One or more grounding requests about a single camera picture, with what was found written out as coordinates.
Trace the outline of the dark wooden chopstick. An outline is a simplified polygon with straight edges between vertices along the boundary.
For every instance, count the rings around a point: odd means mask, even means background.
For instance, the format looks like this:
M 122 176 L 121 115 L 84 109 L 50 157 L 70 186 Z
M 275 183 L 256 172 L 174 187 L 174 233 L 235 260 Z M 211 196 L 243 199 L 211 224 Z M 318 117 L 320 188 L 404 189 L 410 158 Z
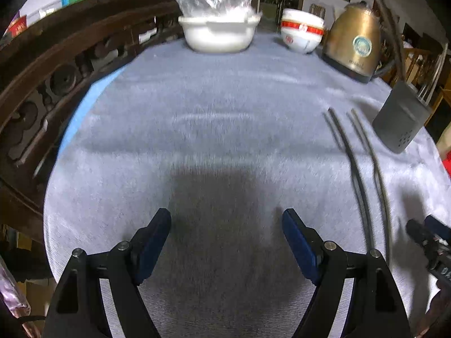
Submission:
M 383 17 L 387 28 L 388 35 L 394 51 L 394 62 L 397 68 L 397 75 L 399 81 L 406 81 L 406 70 L 405 70 L 405 54 L 403 41 L 401 39 L 401 33 L 399 31 L 398 24 L 391 9 L 388 6 L 386 0 L 377 0 L 381 11 L 381 16 Z

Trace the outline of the white plastic basin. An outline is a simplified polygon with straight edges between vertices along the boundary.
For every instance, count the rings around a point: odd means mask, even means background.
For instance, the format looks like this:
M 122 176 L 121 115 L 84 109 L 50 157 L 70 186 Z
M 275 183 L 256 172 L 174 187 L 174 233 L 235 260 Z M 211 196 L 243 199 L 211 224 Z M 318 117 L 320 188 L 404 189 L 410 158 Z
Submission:
M 178 18 L 188 46 L 204 54 L 232 54 L 246 50 L 253 41 L 260 20 L 261 14 Z

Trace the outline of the dark carved wooden chair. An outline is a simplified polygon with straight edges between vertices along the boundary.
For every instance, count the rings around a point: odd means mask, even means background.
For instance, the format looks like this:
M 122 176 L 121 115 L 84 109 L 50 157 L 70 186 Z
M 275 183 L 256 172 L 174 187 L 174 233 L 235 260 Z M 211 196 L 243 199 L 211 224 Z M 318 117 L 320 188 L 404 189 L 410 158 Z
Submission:
M 91 85 L 182 37 L 176 0 L 82 0 L 1 49 L 1 222 L 42 242 L 44 194 L 67 123 Z

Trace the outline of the gold electric kettle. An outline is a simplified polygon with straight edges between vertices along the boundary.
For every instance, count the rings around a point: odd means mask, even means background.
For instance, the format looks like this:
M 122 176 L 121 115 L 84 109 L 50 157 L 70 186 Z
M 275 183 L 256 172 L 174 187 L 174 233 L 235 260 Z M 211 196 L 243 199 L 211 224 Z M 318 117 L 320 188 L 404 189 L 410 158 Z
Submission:
M 330 28 L 322 58 L 361 83 L 376 74 L 381 54 L 381 24 L 365 1 L 346 5 Z

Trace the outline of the dark grey utensil holder cup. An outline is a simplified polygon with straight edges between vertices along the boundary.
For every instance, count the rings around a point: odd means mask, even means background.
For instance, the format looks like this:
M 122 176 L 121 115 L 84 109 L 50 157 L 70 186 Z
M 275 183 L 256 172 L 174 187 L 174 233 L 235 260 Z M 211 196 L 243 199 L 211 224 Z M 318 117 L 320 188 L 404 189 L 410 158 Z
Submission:
M 381 142 L 394 154 L 402 153 L 430 116 L 431 109 L 417 95 L 416 89 L 397 82 L 372 127 Z

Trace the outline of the white red ceramic bowl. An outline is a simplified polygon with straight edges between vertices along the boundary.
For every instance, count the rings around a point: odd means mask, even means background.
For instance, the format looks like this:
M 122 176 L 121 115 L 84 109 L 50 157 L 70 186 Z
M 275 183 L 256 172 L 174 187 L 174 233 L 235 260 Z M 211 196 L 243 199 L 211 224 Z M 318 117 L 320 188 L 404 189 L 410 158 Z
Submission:
M 285 45 L 301 54 L 312 53 L 322 41 L 324 20 L 309 12 L 285 8 L 280 22 L 280 35 Z

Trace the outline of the grey table cloth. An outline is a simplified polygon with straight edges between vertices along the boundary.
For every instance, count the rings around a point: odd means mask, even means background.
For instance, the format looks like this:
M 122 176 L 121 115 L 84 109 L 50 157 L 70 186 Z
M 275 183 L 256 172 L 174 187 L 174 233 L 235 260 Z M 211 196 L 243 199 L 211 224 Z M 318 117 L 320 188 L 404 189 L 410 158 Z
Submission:
M 294 209 L 344 250 L 366 251 L 329 108 L 384 248 L 372 159 L 349 118 L 355 109 L 391 207 L 391 271 L 417 328 L 437 290 L 405 226 L 429 214 L 450 222 L 450 178 L 426 130 L 401 154 L 378 139 L 372 121 L 389 93 L 383 81 L 358 83 L 273 34 L 238 54 L 198 54 L 182 40 L 146 49 L 67 131 L 44 202 L 54 277 L 75 248 L 108 251 L 166 208 L 171 233 L 140 287 L 161 336 L 290 337 L 314 287 L 284 238 L 283 211 Z

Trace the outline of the clear plastic bag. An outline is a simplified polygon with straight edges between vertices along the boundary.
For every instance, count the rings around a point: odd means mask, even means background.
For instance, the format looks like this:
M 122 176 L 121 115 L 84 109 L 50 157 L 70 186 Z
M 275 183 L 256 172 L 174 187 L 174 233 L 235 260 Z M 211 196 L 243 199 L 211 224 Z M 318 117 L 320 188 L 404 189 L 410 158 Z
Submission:
M 252 0 L 176 0 L 187 17 L 250 16 L 255 13 Z

